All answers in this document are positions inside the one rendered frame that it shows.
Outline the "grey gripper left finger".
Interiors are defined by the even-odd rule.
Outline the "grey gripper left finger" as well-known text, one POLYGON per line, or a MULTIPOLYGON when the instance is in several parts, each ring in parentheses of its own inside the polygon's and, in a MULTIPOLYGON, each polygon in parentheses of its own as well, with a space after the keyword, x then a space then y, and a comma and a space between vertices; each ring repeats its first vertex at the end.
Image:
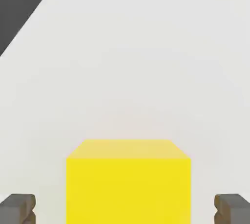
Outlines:
POLYGON ((34 194, 11 194, 0 203, 0 224, 36 224, 34 194))

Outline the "small yellow cube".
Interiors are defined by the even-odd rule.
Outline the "small yellow cube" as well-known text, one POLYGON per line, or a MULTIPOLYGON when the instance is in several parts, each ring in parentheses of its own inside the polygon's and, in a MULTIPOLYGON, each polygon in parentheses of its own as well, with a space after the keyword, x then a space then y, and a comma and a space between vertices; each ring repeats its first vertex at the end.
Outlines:
POLYGON ((83 141, 66 159, 66 224, 191 224, 191 159, 169 140, 83 141))

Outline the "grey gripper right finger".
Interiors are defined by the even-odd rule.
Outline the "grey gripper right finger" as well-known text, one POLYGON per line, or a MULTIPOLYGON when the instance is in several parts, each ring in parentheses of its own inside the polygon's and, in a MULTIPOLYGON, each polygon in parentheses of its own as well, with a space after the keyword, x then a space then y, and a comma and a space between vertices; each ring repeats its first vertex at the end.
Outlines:
POLYGON ((216 194, 214 224, 250 224, 250 202, 239 194, 216 194))

